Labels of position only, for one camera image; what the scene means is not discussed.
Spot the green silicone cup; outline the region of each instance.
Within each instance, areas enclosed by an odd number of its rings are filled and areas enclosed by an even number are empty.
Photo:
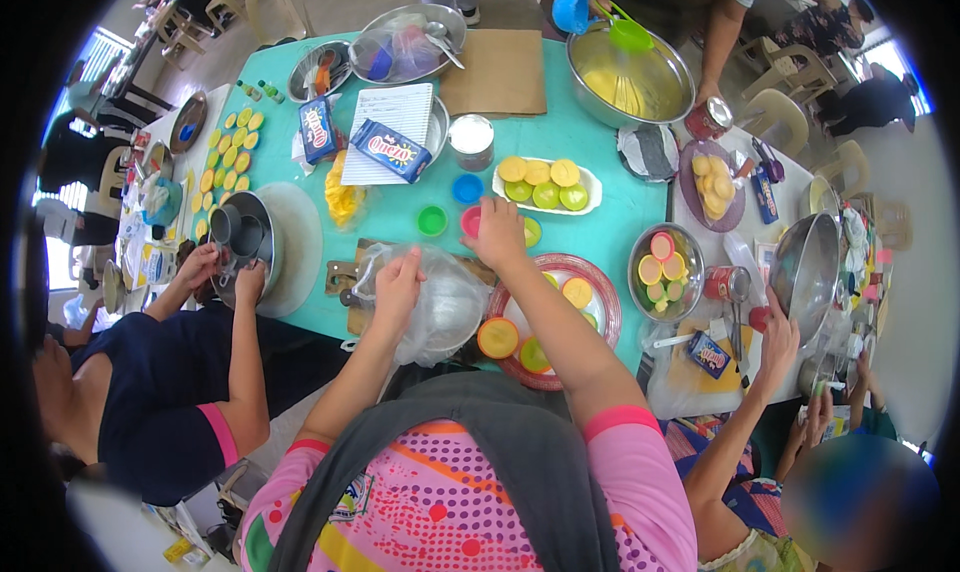
[[[416,214],[416,229],[428,237],[436,237],[447,230],[447,212],[438,205],[427,205]]]

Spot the wooden cutting board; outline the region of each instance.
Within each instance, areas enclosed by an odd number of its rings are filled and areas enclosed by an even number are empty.
[[[377,243],[393,245],[390,241],[360,238],[357,240],[356,253],[352,262],[336,260],[326,262],[323,292],[327,295],[339,295],[344,290],[352,289],[357,281],[357,267],[363,258],[363,254],[366,253],[368,247]],[[454,255],[453,257],[487,286],[494,287],[497,284],[497,273],[477,258],[464,257],[463,255]],[[346,312],[346,332],[359,336],[367,327],[367,317],[367,312],[362,308],[351,305]]]
[[[707,330],[709,327],[710,323],[706,320],[687,318],[680,321],[677,335],[687,335],[698,330]],[[750,353],[754,329],[741,325],[740,336],[743,338],[744,353]],[[726,352],[726,355],[734,353],[729,338],[717,340],[716,344]],[[720,378],[714,379],[702,367],[690,360],[687,356],[687,345],[686,342],[673,345],[673,357],[670,359],[670,368],[667,370],[667,382],[672,388],[697,393],[729,393],[740,388],[740,375],[737,372],[737,363],[733,359],[726,365]]]

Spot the lined paper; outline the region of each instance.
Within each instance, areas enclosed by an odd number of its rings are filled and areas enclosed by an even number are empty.
[[[350,138],[370,119],[407,137],[417,145],[426,144],[430,110],[433,108],[433,84],[407,84],[389,88],[364,89],[357,96]],[[366,157],[351,143],[343,162],[344,185],[406,184],[406,180],[378,161]]]

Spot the gray apron strap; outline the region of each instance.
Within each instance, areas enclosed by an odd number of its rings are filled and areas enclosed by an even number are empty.
[[[458,422],[480,447],[544,570],[619,569],[610,512],[582,436],[533,391],[487,371],[433,378],[356,416],[296,500],[267,569],[306,570],[346,487],[402,433],[438,419]]]

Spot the purple plate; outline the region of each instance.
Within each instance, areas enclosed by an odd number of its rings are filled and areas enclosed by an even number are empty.
[[[723,158],[726,165],[733,169],[731,165],[730,154],[727,150],[714,143],[714,141],[690,141],[683,147],[679,153],[679,189],[683,194],[683,200],[686,206],[693,212],[693,217],[707,230],[713,232],[730,232],[737,228],[740,221],[743,220],[743,211],[747,206],[747,192],[745,189],[737,189],[733,196],[733,201],[726,208],[726,214],[723,218],[714,221],[713,226],[707,223],[707,216],[704,215],[704,205],[700,202],[700,194],[697,193],[696,176],[693,173],[694,156],[717,156]]]

